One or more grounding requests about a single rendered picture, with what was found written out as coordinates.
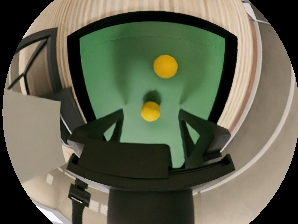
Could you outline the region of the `yellow ball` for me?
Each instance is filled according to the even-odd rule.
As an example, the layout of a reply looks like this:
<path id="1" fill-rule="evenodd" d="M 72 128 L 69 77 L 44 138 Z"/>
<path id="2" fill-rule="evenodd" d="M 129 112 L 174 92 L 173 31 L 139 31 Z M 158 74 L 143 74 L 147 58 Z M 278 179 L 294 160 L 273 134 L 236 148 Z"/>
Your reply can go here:
<path id="1" fill-rule="evenodd" d="M 170 78 L 177 72 L 176 60 L 168 55 L 159 56 L 153 64 L 155 73 L 162 78 Z"/>
<path id="2" fill-rule="evenodd" d="M 156 120 L 160 115 L 160 107 L 155 102 L 146 102 L 141 108 L 141 115 L 148 121 Z"/>

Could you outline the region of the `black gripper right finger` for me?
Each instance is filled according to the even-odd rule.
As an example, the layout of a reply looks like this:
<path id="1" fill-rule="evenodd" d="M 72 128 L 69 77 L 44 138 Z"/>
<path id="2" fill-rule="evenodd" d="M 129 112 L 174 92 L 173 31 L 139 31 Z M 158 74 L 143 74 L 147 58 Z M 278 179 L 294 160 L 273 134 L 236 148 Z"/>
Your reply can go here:
<path id="1" fill-rule="evenodd" d="M 221 151 L 231 138 L 231 133 L 227 128 L 195 116 L 183 109 L 179 109 L 178 120 L 185 168 L 194 167 L 204 155 Z M 200 138 L 196 146 L 186 123 L 199 134 Z"/>

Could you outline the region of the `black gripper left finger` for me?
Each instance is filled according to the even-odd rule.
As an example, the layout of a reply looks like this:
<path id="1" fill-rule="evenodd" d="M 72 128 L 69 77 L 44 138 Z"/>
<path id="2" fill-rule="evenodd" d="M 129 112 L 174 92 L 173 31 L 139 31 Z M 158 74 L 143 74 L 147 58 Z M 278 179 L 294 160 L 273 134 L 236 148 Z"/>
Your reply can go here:
<path id="1" fill-rule="evenodd" d="M 89 123 L 74 128 L 71 134 L 84 136 L 90 139 L 103 140 L 103 134 L 116 123 L 114 131 L 109 141 L 120 142 L 123 128 L 124 113 L 123 109 L 119 109 L 104 117 L 93 120 Z"/>

